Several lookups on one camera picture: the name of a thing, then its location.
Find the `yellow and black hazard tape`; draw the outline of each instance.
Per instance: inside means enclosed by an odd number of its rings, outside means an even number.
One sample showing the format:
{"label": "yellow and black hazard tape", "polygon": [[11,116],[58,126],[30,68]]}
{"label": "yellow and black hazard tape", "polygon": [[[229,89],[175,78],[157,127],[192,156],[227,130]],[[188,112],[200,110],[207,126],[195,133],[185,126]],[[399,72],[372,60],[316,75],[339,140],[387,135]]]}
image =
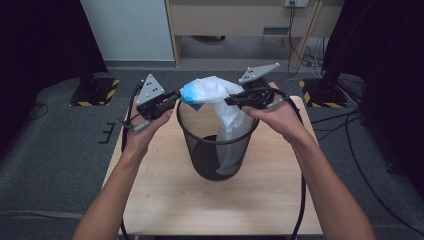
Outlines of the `yellow and black hazard tape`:
{"label": "yellow and black hazard tape", "polygon": [[305,102],[306,105],[308,107],[331,107],[331,108],[343,108],[343,107],[347,107],[346,104],[337,104],[337,103],[317,103],[314,102],[311,99],[311,96],[309,95],[309,92],[306,90],[305,86],[305,82],[304,81],[300,81],[299,82],[299,86],[302,87],[302,93],[303,96],[305,98]]}
{"label": "yellow and black hazard tape", "polygon": [[88,102],[88,101],[81,101],[81,102],[74,102],[71,103],[72,106],[82,106],[82,107],[90,107],[90,106],[107,106],[109,105],[110,101],[112,100],[113,95],[115,95],[116,88],[118,87],[119,80],[115,79],[113,81],[112,86],[110,87],[110,90],[107,94],[107,97],[102,102]]}

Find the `gray carpet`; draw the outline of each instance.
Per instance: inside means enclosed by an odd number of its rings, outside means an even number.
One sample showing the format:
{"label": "gray carpet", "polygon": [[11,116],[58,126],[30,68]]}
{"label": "gray carpet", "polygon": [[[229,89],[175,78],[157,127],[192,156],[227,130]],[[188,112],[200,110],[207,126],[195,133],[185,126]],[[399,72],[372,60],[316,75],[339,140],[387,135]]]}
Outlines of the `gray carpet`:
{"label": "gray carpet", "polygon": [[[191,80],[216,75],[237,81],[243,72],[205,71],[125,71],[111,74],[121,80],[109,106],[70,107],[69,99],[78,85],[71,79],[43,90],[29,118],[16,135],[0,162],[0,211],[51,211],[83,213],[99,192],[116,144],[120,125],[116,118],[126,112],[134,86],[152,73],[166,90],[178,90]],[[298,80],[311,78],[299,73],[295,78],[285,73],[271,73],[286,92],[296,92]],[[342,109],[307,108],[311,121],[347,113],[356,107]],[[345,117],[315,124],[317,130],[332,129],[344,123]],[[116,123],[108,144],[103,131]],[[349,124],[349,133],[359,165],[375,192],[401,218],[424,231],[424,204],[408,178],[385,171],[383,155],[368,129],[360,120]],[[327,132],[316,131],[317,138]],[[399,223],[381,207],[366,186],[349,151],[345,128],[341,127],[319,141],[332,166],[368,214],[379,239],[424,239]],[[0,239],[69,239],[78,223],[76,219],[36,217],[0,217]],[[300,239],[322,239],[303,236]]]}

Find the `white plastic bag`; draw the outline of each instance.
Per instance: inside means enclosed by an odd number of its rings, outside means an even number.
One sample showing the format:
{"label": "white plastic bag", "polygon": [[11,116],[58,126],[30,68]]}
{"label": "white plastic bag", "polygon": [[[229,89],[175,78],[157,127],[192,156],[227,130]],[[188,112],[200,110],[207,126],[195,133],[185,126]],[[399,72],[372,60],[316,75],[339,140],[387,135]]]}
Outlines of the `white plastic bag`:
{"label": "white plastic bag", "polygon": [[[196,79],[180,89],[181,101],[199,109],[203,103],[212,103],[215,113],[220,119],[220,128],[217,133],[217,141],[232,140],[244,135],[251,127],[252,121],[237,106],[228,106],[224,99],[230,94],[237,94],[243,88],[227,80],[211,76]],[[242,142],[231,145],[217,145],[218,160],[220,168],[216,170],[221,175],[231,175],[237,171],[235,165],[243,156],[244,148]]]}

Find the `bin rim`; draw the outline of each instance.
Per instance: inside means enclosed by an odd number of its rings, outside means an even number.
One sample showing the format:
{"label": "bin rim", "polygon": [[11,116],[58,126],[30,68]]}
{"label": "bin rim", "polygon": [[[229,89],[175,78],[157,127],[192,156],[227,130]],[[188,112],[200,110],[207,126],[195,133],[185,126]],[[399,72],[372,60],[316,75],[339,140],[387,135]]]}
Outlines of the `bin rim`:
{"label": "bin rim", "polygon": [[190,132],[184,126],[184,124],[182,122],[182,119],[181,119],[181,115],[180,115],[180,106],[181,106],[181,103],[182,103],[181,101],[178,101],[178,105],[177,105],[177,120],[178,120],[178,123],[180,124],[181,128],[183,129],[183,131],[185,133],[187,133],[190,137],[196,139],[199,142],[204,142],[204,143],[209,143],[209,144],[214,144],[214,145],[226,145],[226,144],[235,143],[235,142],[238,142],[238,141],[243,140],[246,137],[249,137],[253,133],[253,131],[256,130],[256,128],[259,125],[259,119],[253,118],[253,124],[252,124],[252,127],[250,128],[250,130],[247,131],[245,134],[243,134],[242,136],[240,136],[238,138],[235,138],[235,139],[232,139],[232,140],[227,140],[227,141],[211,141],[211,140],[206,140],[204,138],[201,138],[199,136],[194,135],[192,132]]}

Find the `power outlet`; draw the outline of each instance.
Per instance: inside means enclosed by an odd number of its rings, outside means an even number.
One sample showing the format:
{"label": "power outlet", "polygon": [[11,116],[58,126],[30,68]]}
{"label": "power outlet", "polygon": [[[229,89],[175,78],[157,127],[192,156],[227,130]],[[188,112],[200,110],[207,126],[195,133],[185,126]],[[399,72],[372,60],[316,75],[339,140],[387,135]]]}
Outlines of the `power outlet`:
{"label": "power outlet", "polygon": [[291,2],[294,3],[294,7],[297,8],[305,8],[308,6],[309,0],[286,0],[284,3],[285,7],[291,7],[292,4],[290,4]]}

